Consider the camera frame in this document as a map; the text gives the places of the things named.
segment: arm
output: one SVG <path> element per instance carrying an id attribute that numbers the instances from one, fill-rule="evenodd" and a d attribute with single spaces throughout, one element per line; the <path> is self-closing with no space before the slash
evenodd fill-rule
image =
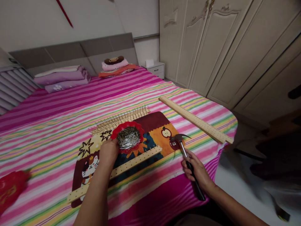
<path id="1" fill-rule="evenodd" d="M 116 143 L 116 139 L 108 139 L 100 147 L 99 165 L 75 219 L 75 226 L 108 224 L 108 184 L 118 155 Z"/>
<path id="2" fill-rule="evenodd" d="M 234 198 L 228 195 L 224 190 L 218 187 L 209 177 L 204 165 L 197 158 L 197 156 L 185 149 L 190 158 L 187 158 L 194 168 L 194 175 L 197 178 L 198 184 L 206 194 L 212 198 L 238 225 L 268 225 L 247 210 L 244 206 L 238 203 Z M 182 161 L 184 172 L 188 179 L 194 181 L 194 177 L 191 175 L 191 170 L 187 168 L 185 160 Z"/>

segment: hammer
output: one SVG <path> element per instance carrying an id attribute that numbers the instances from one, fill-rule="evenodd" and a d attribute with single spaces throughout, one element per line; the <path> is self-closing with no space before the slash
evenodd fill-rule
<path id="1" fill-rule="evenodd" d="M 185 135 L 185 134 L 177 134 L 177 135 L 175 135 L 174 137 L 171 137 L 170 138 L 170 141 L 178 141 L 179 142 L 179 144 L 180 144 L 180 146 L 181 146 L 181 150 L 183 151 L 183 153 L 184 153 L 184 157 L 185 157 L 185 160 L 186 160 L 186 164 L 187 164 L 187 168 L 188 169 L 190 169 L 191 170 L 191 172 L 192 172 L 192 176 L 194 177 L 194 186 L 195 186 L 195 191 L 196 191 L 196 195 L 197 195 L 197 198 L 200 200 L 200 201 L 205 201 L 206 200 L 206 198 L 205 198 L 205 196 L 204 196 L 204 194 L 203 194 L 203 192 L 202 192 L 202 190 L 201 190 L 201 188 L 200 188 L 200 186 L 199 186 L 199 184 L 198 184 L 198 181 L 197 181 L 197 179 L 195 178 L 195 175 L 194 175 L 194 173 L 193 173 L 193 166 L 192 166 L 192 164 L 189 162 L 189 161 L 187 161 L 187 154 L 186 154 L 186 151 L 185 151 L 185 148 L 184 148 L 184 146 L 183 146 L 183 136 L 185 136 L 185 137 L 189 137 L 189 136 L 187 136 L 187 135 Z"/>

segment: white floor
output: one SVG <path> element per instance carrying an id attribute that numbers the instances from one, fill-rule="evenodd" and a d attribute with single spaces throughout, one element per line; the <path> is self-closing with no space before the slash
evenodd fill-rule
<path id="1" fill-rule="evenodd" d="M 255 129 L 238 123 L 234 146 L 241 140 L 252 139 L 256 134 Z M 245 143 L 241 142 L 238 148 L 245 151 Z M 288 223 L 277 217 L 273 199 L 263 188 L 263 180 L 250 171 L 254 163 L 255 160 L 231 149 L 223 152 L 216 172 L 216 184 L 269 225 L 300 225 L 300 216 L 291 215 Z"/>

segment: brown plush bear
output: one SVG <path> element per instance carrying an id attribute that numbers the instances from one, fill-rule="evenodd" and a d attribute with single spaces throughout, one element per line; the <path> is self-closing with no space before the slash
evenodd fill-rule
<path id="1" fill-rule="evenodd" d="M 114 57 L 114 58 L 111 58 L 111 59 L 105 59 L 104 62 L 107 65 L 112 65 L 112 64 L 120 63 L 123 60 L 124 60 L 124 57 L 123 56 L 119 56 L 119 57 Z"/>

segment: red plastic bag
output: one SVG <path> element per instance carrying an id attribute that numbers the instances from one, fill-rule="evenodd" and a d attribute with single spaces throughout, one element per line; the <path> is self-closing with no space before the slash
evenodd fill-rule
<path id="1" fill-rule="evenodd" d="M 29 173 L 15 171 L 0 179 L 0 216 L 26 188 L 28 178 Z"/>

